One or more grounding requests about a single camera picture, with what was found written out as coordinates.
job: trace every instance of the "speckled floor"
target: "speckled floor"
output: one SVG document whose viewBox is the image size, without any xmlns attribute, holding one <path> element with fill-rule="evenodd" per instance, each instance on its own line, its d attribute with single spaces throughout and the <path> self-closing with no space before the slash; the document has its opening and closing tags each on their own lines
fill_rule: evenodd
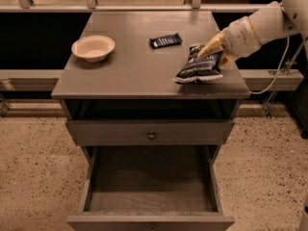
<svg viewBox="0 0 308 231">
<path fill-rule="evenodd" d="M 258 107 L 240 108 L 217 158 L 222 208 L 236 223 L 228 231 L 298 228 L 308 191 L 308 141 L 286 110 L 274 119 Z M 88 164 L 63 117 L 0 119 L 0 230 L 65 231 L 76 214 Z"/>
</svg>

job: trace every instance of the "wire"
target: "wire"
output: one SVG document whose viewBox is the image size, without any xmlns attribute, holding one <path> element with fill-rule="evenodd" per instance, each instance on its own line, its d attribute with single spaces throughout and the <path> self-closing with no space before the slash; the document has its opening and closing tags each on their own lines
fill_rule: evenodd
<svg viewBox="0 0 308 231">
<path fill-rule="evenodd" d="M 285 57 L 286 57 L 286 54 L 287 54 L 288 49 L 289 49 L 289 45 L 290 45 L 290 37 L 287 37 L 287 45 L 286 45 L 285 52 L 284 52 L 283 55 L 282 55 L 280 64 L 279 64 L 279 66 L 278 66 L 278 68 L 277 68 L 277 72 L 276 72 L 275 76 L 273 77 L 272 81 L 270 82 L 269 86 L 268 86 L 267 88 L 265 88 L 264 90 L 261 90 L 261 91 L 256 91 L 256 92 L 255 92 L 255 91 L 251 91 L 251 90 L 250 90 L 250 91 L 249 91 L 250 94 L 259 95 L 259 94 L 262 94 L 262 93 L 268 91 L 268 90 L 271 88 L 271 86 L 272 86 L 273 83 L 276 81 L 276 79 L 277 79 L 277 77 L 278 77 L 278 75 L 279 75 L 279 70 L 280 70 L 281 65 L 282 65 L 282 63 L 283 63 L 283 60 L 284 60 Z"/>
</svg>

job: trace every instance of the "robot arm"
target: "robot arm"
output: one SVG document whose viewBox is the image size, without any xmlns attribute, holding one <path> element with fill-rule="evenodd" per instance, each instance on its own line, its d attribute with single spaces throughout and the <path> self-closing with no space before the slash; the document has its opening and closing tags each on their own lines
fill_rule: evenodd
<svg viewBox="0 0 308 231">
<path fill-rule="evenodd" d="M 306 38 L 307 7 L 307 0 L 283 0 L 282 5 L 272 2 L 250 16 L 231 22 L 203 47 L 198 59 L 222 51 L 220 61 L 222 65 L 238 58 L 248 57 L 274 39 L 286 38 L 297 33 Z"/>
</svg>

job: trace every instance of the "closed drawer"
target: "closed drawer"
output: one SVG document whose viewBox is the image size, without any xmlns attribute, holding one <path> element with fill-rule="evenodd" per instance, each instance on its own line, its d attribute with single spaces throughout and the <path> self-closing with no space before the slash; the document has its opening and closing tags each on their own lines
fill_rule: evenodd
<svg viewBox="0 0 308 231">
<path fill-rule="evenodd" d="M 69 120 L 77 145 L 224 144 L 232 120 Z"/>
<path fill-rule="evenodd" d="M 206 146 L 94 148 L 76 231 L 222 231 L 221 210 Z"/>
</svg>

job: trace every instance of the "gray tabletop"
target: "gray tabletop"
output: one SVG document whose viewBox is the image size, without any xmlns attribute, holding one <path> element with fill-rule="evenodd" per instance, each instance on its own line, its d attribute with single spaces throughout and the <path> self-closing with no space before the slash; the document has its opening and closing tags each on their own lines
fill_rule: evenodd
<svg viewBox="0 0 308 231">
<path fill-rule="evenodd" d="M 172 78 L 183 68 L 192 44 L 218 32 L 210 12 L 97 12 L 81 35 L 104 35 L 115 41 L 108 58 L 90 64 L 71 55 L 52 92 L 56 99 L 242 99 L 249 96 L 235 64 L 223 78 L 205 85 L 177 85 Z M 178 33 L 181 45 L 153 49 L 149 39 Z"/>
</svg>

